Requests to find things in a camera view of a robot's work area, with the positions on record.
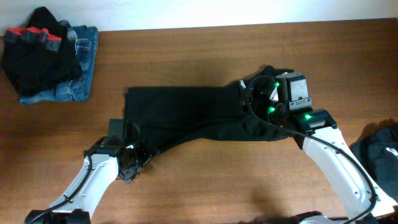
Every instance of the black fabric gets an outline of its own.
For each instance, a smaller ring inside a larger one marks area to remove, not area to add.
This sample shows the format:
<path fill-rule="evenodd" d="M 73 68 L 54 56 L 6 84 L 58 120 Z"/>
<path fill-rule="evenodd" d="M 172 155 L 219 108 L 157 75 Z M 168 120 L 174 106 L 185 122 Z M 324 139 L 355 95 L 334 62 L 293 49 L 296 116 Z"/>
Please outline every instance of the black fabric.
<path fill-rule="evenodd" d="M 398 201 L 398 124 L 351 147 L 356 158 L 390 197 Z"/>
<path fill-rule="evenodd" d="M 1 66 L 16 91 L 33 96 L 61 82 L 79 78 L 81 67 L 76 59 L 75 43 L 67 38 L 67 28 L 60 26 L 45 7 L 34 11 L 27 27 L 30 26 L 46 28 L 50 34 L 61 37 L 62 42 L 59 52 L 53 52 L 39 41 L 24 41 L 23 36 L 15 43 L 5 41 Z"/>
<path fill-rule="evenodd" d="M 275 77 L 293 70 L 267 66 L 257 74 Z M 194 139 L 275 141 L 284 133 L 269 129 L 242 111 L 241 82 L 225 87 L 133 87 L 126 94 L 127 121 L 137 124 L 140 141 L 160 153 Z"/>

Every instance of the wooden surface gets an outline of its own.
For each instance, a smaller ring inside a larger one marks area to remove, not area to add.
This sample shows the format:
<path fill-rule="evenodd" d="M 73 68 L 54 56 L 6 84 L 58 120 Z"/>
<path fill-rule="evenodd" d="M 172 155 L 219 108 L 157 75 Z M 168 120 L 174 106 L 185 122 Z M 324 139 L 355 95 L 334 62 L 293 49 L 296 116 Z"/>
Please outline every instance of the wooden surface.
<path fill-rule="evenodd" d="M 21 106 L 0 74 L 0 222 L 46 208 L 81 168 L 82 150 L 122 118 L 129 86 L 223 86 L 265 64 L 306 75 L 348 144 L 398 119 L 396 19 L 100 32 L 85 103 Z M 105 192 L 93 223 L 237 223 L 344 210 L 292 139 L 199 139 L 156 158 L 130 185 Z"/>

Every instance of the white wall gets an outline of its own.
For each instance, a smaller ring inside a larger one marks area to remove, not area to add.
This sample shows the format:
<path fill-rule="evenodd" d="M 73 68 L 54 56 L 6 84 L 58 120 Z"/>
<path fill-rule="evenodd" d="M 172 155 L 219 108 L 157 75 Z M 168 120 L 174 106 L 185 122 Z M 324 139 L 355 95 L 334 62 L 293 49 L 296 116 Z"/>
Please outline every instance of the white wall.
<path fill-rule="evenodd" d="M 398 0 L 0 0 L 0 34 L 23 24 L 39 6 L 58 20 L 100 31 L 398 16 Z"/>

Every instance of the wire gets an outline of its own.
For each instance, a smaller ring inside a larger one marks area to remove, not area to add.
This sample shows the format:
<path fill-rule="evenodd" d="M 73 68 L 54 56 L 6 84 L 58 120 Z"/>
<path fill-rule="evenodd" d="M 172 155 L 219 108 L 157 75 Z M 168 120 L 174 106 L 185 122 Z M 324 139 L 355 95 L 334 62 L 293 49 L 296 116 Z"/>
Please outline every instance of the wire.
<path fill-rule="evenodd" d="M 326 145 L 326 146 L 331 147 L 331 148 L 334 149 L 337 153 L 340 153 L 340 154 L 343 155 L 345 158 L 347 158 L 347 160 L 349 160 L 349 161 L 355 166 L 355 168 L 357 168 L 357 170 L 362 174 L 362 176 L 364 177 L 366 183 L 369 185 L 369 188 L 370 188 L 370 190 L 371 190 L 372 196 L 371 196 L 371 204 L 370 204 L 369 208 L 367 208 L 364 212 L 360 213 L 359 215 L 355 216 L 354 218 L 352 218 L 352 219 L 350 219 L 350 220 L 344 222 L 344 224 L 353 223 L 353 222 L 355 222 L 355 221 L 357 221 L 357 220 L 359 220 L 359 219 L 365 217 L 367 214 L 369 214 L 369 213 L 373 210 L 373 208 L 376 206 L 376 201 L 377 201 L 376 190 L 374 189 L 374 186 L 373 186 L 373 184 L 372 184 L 372 181 L 370 180 L 370 178 L 368 177 L 368 175 L 366 174 L 366 172 L 362 169 L 362 167 L 361 167 L 351 156 L 349 156 L 344 150 L 342 150 L 342 149 L 336 147 L 335 145 L 333 145 L 333 144 L 331 144 L 331 143 L 329 143 L 329 142 L 326 142 L 326 141 L 324 141 L 324 140 L 322 140 L 322 139 L 320 139 L 320 138 L 316 138 L 316 137 L 313 137 L 313 136 L 310 136 L 310 135 L 307 135 L 307 134 L 304 134 L 304 133 L 301 133 L 301 132 L 298 132 L 298 131 L 293 131 L 293 130 L 291 130 L 291 129 L 288 129 L 288 128 L 285 128 L 285 127 L 281 127 L 281 126 L 272 124 L 272 123 L 270 123 L 270 122 L 264 121 L 263 119 L 259 118 L 259 117 L 253 112 L 253 110 L 252 110 L 252 108 L 251 108 L 251 106 L 250 106 L 250 102 L 249 102 L 249 98 L 250 98 L 250 89 L 254 86 L 255 81 L 258 80 L 259 78 L 262 78 L 262 77 L 264 77 L 264 76 L 256 77 L 256 78 L 255 78 L 254 80 L 252 80 L 251 83 L 248 85 L 247 92 L 246 92 L 246 101 L 247 101 L 247 103 L 249 104 L 249 106 L 248 106 L 249 112 L 250 112 L 255 118 L 257 118 L 261 123 L 263 123 L 263 124 L 265 124 L 265 125 L 267 125 L 267 126 L 269 126 L 269 127 L 271 127 L 271 128 L 274 128 L 274 129 L 276 129 L 276 130 L 279 130 L 279 131 L 282 131 L 282 132 L 285 132 L 285 133 L 289 133 L 292 137 L 294 137 L 294 136 L 301 136 L 301 137 L 304 137 L 304 138 L 309 138 L 309 139 L 318 141 L 318 142 L 320 142 L 320 143 L 322 143 L 322 144 L 324 144 L 324 145 Z"/>
<path fill-rule="evenodd" d="M 97 142 L 99 142 L 99 144 L 101 144 L 102 141 L 103 141 L 103 138 L 99 139 Z M 87 156 L 89 164 L 88 164 L 87 173 L 84 176 L 83 180 L 81 180 L 79 186 L 72 192 L 72 194 L 69 197 L 64 195 L 65 200 L 63 202 L 60 202 L 60 203 L 58 203 L 58 204 L 56 204 L 56 205 L 44 210 L 42 213 L 40 213 L 34 219 L 32 219 L 32 221 L 30 221 L 29 224 L 33 224 L 34 222 L 36 222 L 37 220 L 39 220 L 43 216 L 47 215 L 48 213 L 50 213 L 50 212 L 54 211 L 55 209 L 58 209 L 58 208 L 60 208 L 60 207 L 62 207 L 64 205 L 66 205 L 80 191 L 80 189 L 83 187 L 83 185 L 85 184 L 86 180 L 88 179 L 88 177 L 89 177 L 89 175 L 91 173 L 91 170 L 93 168 L 93 161 L 91 159 L 91 156 L 89 154 L 87 154 L 86 151 L 84 151 L 84 155 L 85 155 L 85 157 Z"/>

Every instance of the brown tabletop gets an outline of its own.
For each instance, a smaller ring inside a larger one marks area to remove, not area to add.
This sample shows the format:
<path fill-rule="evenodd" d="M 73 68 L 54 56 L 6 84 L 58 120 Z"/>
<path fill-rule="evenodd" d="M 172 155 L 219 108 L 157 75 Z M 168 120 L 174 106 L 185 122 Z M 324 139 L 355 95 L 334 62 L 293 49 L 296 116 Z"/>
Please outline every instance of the brown tabletop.
<path fill-rule="evenodd" d="M 69 186 L 82 151 L 122 118 L 130 86 L 224 86 L 266 64 L 307 78 L 348 144 L 398 118 L 396 19 L 100 32 L 84 103 L 22 106 L 0 74 L 0 222 L 22 223 Z M 132 184 L 112 183 L 93 223 L 237 223 L 318 210 L 345 215 L 293 139 L 199 139 L 154 159 Z"/>

